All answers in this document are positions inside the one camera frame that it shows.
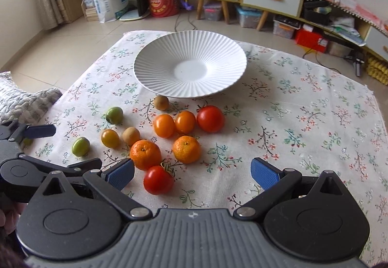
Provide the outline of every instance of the pillow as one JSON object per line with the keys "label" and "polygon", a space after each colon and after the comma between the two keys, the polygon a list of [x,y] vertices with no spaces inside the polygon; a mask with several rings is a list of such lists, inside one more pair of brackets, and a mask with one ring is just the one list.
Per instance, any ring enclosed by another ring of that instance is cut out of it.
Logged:
{"label": "pillow", "polygon": [[35,125],[61,96],[57,88],[25,92],[16,86],[11,72],[0,73],[0,123],[18,119]]}

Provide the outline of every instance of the white plate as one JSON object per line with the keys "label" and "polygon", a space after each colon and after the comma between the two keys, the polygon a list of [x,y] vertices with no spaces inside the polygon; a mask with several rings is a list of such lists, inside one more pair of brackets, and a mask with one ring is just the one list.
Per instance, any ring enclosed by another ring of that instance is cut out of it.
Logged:
{"label": "white plate", "polygon": [[237,82],[246,69],[244,50],[210,31],[181,31],[147,44],[133,70],[146,89],[167,97],[195,98]]}

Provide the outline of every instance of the orange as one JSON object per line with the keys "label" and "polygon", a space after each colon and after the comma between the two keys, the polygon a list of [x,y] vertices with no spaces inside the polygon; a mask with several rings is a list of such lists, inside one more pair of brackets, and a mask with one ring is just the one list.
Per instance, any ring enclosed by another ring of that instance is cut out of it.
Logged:
{"label": "orange", "polygon": [[195,138],[184,135],[174,142],[172,152],[178,161],[191,164],[201,157],[201,145]]}
{"label": "orange", "polygon": [[195,128],[195,115],[189,111],[182,111],[175,119],[175,126],[179,133],[187,134]]}
{"label": "orange", "polygon": [[120,146],[120,137],[116,131],[112,129],[105,129],[101,134],[101,142],[107,148],[115,149]]}
{"label": "orange", "polygon": [[158,115],[154,120],[154,130],[159,137],[171,137],[175,132],[174,119],[167,114]]}
{"label": "orange", "polygon": [[129,157],[132,159],[135,167],[141,170],[147,170],[152,166],[159,165],[162,161],[159,146],[148,140],[140,140],[132,145]]}

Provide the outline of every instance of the plate rim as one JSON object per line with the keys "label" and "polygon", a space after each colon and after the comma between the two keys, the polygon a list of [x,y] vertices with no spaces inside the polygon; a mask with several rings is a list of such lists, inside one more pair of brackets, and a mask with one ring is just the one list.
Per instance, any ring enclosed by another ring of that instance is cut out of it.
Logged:
{"label": "plate rim", "polygon": [[[210,93],[210,94],[206,94],[206,95],[193,95],[193,96],[184,96],[184,97],[182,97],[182,96],[166,95],[166,94],[162,94],[162,93],[160,93],[160,92],[156,92],[155,90],[150,89],[149,87],[147,87],[146,85],[144,85],[144,84],[139,80],[139,78],[138,78],[137,75],[136,75],[135,64],[136,64],[136,60],[137,60],[137,58],[139,57],[140,53],[141,53],[146,47],[148,47],[148,46],[149,46],[150,44],[152,44],[154,41],[159,40],[159,39],[161,39],[161,38],[163,38],[163,37],[172,35],[172,34],[177,34],[177,33],[197,33],[197,32],[206,32],[206,33],[212,33],[212,34],[221,35],[221,36],[223,36],[223,37],[225,37],[225,38],[228,38],[228,39],[232,40],[232,41],[239,47],[239,49],[242,50],[242,52],[244,53],[244,56],[245,56],[244,69],[242,70],[241,74],[239,75],[239,77],[238,77],[234,82],[232,82],[229,86],[224,87],[224,88],[222,88],[222,89],[220,89],[220,90],[217,90],[216,92],[213,92],[213,93]],[[150,92],[153,92],[154,94],[162,95],[162,96],[169,97],[169,98],[177,98],[177,99],[179,99],[179,98],[180,98],[180,99],[185,99],[185,98],[200,98],[200,97],[205,97],[205,96],[210,96],[210,95],[217,94],[217,93],[219,93],[219,92],[222,92],[222,91],[228,89],[228,88],[231,87],[232,85],[234,85],[234,84],[235,84],[236,82],[238,82],[238,81],[242,78],[242,76],[244,75],[244,73],[245,73],[245,71],[246,71],[246,68],[247,68],[247,65],[248,65],[248,58],[246,57],[245,51],[244,51],[244,49],[236,42],[236,40],[234,40],[234,39],[232,39],[232,38],[229,38],[229,37],[227,37],[227,36],[225,36],[225,35],[223,35],[223,34],[215,33],[215,32],[213,32],[213,31],[207,31],[207,30],[183,30],[183,31],[178,31],[178,32],[170,32],[170,33],[165,34],[165,35],[163,35],[163,36],[161,36],[161,37],[159,37],[159,38],[156,38],[156,39],[152,40],[151,42],[149,42],[148,44],[146,44],[146,45],[139,51],[139,53],[137,53],[137,55],[136,55],[136,57],[135,57],[135,60],[133,61],[133,75],[135,76],[136,80],[140,83],[140,85],[142,85],[145,89],[149,90]]]}

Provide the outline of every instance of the finger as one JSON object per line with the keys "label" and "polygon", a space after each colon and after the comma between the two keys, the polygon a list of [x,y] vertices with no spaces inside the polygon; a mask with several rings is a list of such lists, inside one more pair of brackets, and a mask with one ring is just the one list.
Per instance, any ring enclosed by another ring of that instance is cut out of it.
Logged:
{"label": "finger", "polygon": [[4,229],[7,235],[11,234],[16,229],[17,221],[19,220],[19,215],[16,211],[7,213],[5,216],[5,225]]}
{"label": "finger", "polygon": [[24,209],[26,208],[27,206],[27,203],[19,203],[19,202],[15,202],[14,204],[15,206],[15,210],[18,214],[22,214],[22,212],[24,211]]}
{"label": "finger", "polygon": [[5,214],[2,210],[0,210],[0,227],[5,225]]}

